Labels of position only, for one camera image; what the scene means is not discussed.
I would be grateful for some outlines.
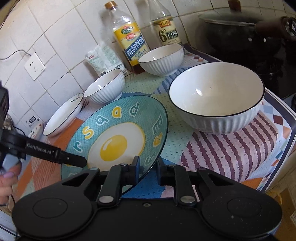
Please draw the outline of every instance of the yellow label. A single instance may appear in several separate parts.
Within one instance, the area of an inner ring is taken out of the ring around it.
[[[155,21],[153,25],[162,45],[181,44],[173,18]]]
[[[138,59],[150,51],[136,23],[126,23],[114,34],[132,66],[137,65]]]

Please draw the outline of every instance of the white oval dish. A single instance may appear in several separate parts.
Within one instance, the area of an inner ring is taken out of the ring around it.
[[[121,97],[124,84],[122,70],[114,69],[93,82],[83,96],[94,104],[108,104]]]
[[[205,63],[187,69],[170,85],[169,97],[191,127],[227,134],[249,124],[265,93],[260,77],[232,63]]]
[[[139,58],[139,64],[148,73],[165,77],[177,71],[183,58],[182,45],[170,44],[147,52]]]
[[[67,100],[50,118],[43,130],[44,136],[56,136],[66,129],[76,118],[83,105],[83,94]]]

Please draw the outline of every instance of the cooking wine bottle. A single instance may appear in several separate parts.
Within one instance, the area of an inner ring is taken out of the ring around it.
[[[158,0],[148,0],[150,19],[162,45],[182,44],[169,10]]]
[[[135,74],[144,72],[138,59],[150,49],[143,38],[135,20],[125,12],[117,9],[117,4],[110,1],[105,4],[106,9],[110,10],[111,27],[117,42],[123,49],[132,71]]]

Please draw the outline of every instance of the wall outlet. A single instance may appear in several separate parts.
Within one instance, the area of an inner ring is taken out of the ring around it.
[[[34,53],[32,57],[30,57],[29,60],[25,63],[25,69],[31,76],[31,78],[35,80],[45,70],[45,66],[43,65],[37,54]]]

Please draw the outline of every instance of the purple nail polish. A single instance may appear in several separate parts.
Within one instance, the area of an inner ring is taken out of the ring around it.
[[[4,178],[12,178],[15,174],[13,172],[7,172],[3,175]]]

